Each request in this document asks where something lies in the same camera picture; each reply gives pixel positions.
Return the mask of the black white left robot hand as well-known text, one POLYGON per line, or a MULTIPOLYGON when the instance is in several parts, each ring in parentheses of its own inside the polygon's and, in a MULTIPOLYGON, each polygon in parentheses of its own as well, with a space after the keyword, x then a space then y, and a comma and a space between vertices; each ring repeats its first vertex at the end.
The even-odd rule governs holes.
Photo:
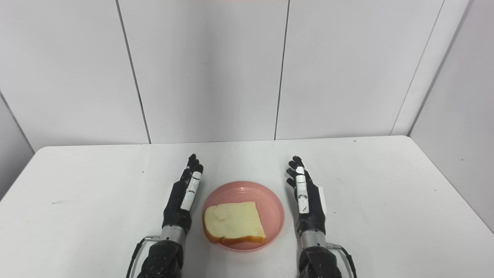
POLYGON ((196 158, 196 154, 192 154, 188 158, 187 166, 185 167, 180 179, 172 186, 171 194, 168 198, 168 203, 163 211, 162 228, 164 227, 180 227, 187 234, 192 225, 192 217, 190 209, 182 209, 182 203, 187 192, 187 187, 195 172, 202 173, 203 165, 196 158))

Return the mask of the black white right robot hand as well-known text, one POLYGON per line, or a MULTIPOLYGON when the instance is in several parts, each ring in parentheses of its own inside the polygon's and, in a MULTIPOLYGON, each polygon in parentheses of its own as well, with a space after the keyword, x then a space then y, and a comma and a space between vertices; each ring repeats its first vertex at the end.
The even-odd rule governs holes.
POLYGON ((298 204, 297 233, 301 235, 305 231, 316 231, 326 234, 326 213, 320 188, 314 184, 299 156, 292 157, 286 173, 289 175, 286 183, 292 187, 298 204))

